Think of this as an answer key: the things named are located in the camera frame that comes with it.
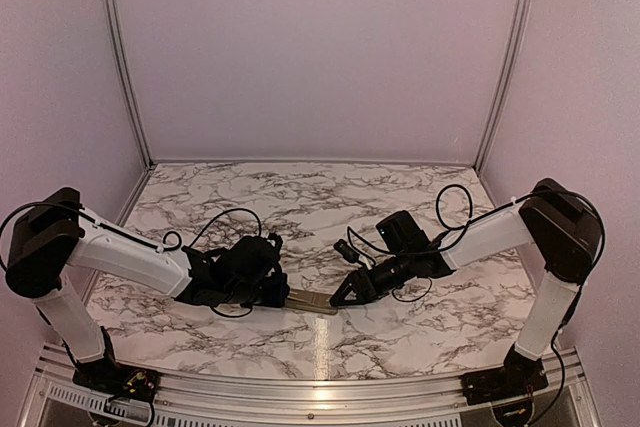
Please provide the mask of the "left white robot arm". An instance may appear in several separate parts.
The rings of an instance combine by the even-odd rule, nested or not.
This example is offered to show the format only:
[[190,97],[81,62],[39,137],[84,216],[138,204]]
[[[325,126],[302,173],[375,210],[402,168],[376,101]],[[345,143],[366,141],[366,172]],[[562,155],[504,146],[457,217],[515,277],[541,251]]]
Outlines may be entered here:
[[65,279],[66,267],[107,273],[211,310],[221,304],[282,308],[290,293],[277,234],[244,236],[230,248],[209,251],[156,243],[85,208],[69,187],[16,208],[1,229],[11,233],[1,262],[7,286],[33,302],[66,343],[77,372],[106,392],[125,385],[126,370],[106,330]]

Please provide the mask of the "grey remote control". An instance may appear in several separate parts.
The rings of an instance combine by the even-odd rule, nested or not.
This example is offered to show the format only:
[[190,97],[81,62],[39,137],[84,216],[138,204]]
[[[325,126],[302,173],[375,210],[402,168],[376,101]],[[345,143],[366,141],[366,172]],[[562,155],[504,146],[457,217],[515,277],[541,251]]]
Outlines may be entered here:
[[329,294],[291,288],[284,307],[291,310],[336,315],[338,308],[330,304]]

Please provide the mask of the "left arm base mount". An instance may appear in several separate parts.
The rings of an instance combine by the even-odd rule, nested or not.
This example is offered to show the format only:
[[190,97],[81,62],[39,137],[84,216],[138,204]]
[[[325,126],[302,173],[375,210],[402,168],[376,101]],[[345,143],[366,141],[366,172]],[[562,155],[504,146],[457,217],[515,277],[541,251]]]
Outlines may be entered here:
[[160,374],[153,369],[122,364],[105,373],[92,373],[76,369],[72,381],[75,385],[108,394],[115,399],[141,402],[154,400]]

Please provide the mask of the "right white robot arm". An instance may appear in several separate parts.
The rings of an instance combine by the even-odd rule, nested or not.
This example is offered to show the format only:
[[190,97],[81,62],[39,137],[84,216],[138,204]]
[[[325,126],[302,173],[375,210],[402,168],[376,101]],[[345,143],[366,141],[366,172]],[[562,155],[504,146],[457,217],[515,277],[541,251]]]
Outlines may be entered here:
[[459,227],[448,227],[429,239],[411,214],[398,211],[376,229],[385,243],[383,262],[367,266],[348,240],[334,248],[345,260],[359,264],[329,303],[341,308],[381,299],[414,278],[441,278],[498,253],[534,246],[545,262],[545,274],[521,332],[508,351],[495,385],[515,395],[529,384],[540,359],[569,321],[583,286],[605,247],[605,227],[596,207],[551,178],[533,190]]

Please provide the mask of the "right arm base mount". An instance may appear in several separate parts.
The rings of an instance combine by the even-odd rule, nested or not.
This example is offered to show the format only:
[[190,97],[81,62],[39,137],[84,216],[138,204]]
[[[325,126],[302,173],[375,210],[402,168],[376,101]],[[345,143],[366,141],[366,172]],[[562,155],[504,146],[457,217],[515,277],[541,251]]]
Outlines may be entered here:
[[479,405],[527,396],[549,386],[543,367],[531,374],[519,368],[498,367],[463,374],[460,378],[468,405]]

